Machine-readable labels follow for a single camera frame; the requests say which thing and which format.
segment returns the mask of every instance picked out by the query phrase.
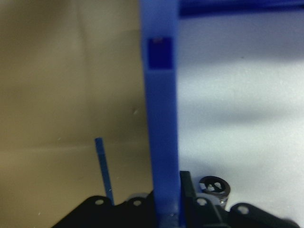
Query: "beige wall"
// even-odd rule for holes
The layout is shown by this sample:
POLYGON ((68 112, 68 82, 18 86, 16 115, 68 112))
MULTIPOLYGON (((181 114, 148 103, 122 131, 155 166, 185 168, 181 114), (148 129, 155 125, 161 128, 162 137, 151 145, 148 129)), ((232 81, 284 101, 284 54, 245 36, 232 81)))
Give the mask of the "beige wall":
POLYGON ((50 227, 104 194, 152 189, 138 2, 0 3, 0 227, 50 227))

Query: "white wall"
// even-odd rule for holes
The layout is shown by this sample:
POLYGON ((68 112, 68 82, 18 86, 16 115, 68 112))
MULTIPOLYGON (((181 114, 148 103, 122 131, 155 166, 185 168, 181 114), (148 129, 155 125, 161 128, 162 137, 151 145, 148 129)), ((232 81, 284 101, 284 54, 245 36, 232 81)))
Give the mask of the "white wall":
POLYGON ((304 226, 304 14, 180 21, 180 168, 304 226))

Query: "blue plastic bar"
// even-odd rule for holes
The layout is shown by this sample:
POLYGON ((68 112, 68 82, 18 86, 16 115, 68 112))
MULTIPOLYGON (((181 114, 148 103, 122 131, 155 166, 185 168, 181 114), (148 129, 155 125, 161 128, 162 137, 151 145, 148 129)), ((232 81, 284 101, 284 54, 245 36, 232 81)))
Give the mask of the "blue plastic bar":
POLYGON ((284 10, 302 7, 304 0, 180 0, 180 16, 202 16, 214 12, 284 10))
POLYGON ((95 146, 96 146, 96 152, 99 160, 99 165, 101 169, 101 173, 104 180, 104 189, 107 198, 109 198, 114 204, 113 194, 112 194, 112 187, 111 187, 111 180, 108 170, 108 165, 106 163, 106 157, 105 157, 105 149, 104 149, 104 142, 102 138, 96 138, 95 139, 95 146))
POLYGON ((141 0, 142 60, 157 213, 179 214, 176 103, 178 0, 141 0))

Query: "hole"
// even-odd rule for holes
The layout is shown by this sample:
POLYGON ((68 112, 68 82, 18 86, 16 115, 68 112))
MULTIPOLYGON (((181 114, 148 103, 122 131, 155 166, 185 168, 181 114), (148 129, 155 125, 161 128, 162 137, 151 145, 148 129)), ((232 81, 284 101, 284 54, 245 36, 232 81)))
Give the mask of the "hole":
POLYGON ((238 206, 238 211, 241 212, 241 214, 246 215, 249 213, 249 209, 246 206, 238 206))
POLYGON ((96 200, 96 201, 95 201, 95 204, 98 205, 98 206, 99 206, 99 205, 102 205, 103 203, 104 203, 104 200, 103 200, 103 199, 99 199, 99 200, 96 200))
POLYGON ((136 207, 140 206, 141 204, 142 204, 142 202, 140 200, 136 200, 133 202, 133 205, 136 207))
POLYGON ((216 187, 218 187, 219 189, 222 189, 222 185, 221 185, 220 183, 216 182, 216 183, 214 183, 214 185, 215 185, 216 187))
POLYGON ((203 198, 198 198, 196 201, 201 206, 205 206, 207 204, 207 201, 205 199, 203 199, 203 198))

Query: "screw hole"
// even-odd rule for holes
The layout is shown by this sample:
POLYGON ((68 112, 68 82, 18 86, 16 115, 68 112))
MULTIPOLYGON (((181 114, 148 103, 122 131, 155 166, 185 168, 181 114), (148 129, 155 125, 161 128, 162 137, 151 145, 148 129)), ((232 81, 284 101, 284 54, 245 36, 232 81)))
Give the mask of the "screw hole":
POLYGON ((201 206, 205 206, 207 204, 207 201, 205 199, 203 199, 203 198, 198 198, 196 201, 201 206))
POLYGON ((243 215, 246 215, 249 213, 249 208, 246 206, 238 206, 237 209, 243 215))
POLYGON ((99 199, 99 200, 96 200, 95 201, 95 205, 102 205, 104 203, 104 200, 103 199, 99 199))
POLYGON ((140 200, 136 200, 133 202, 133 205, 136 207, 139 207, 142 204, 142 202, 140 200))

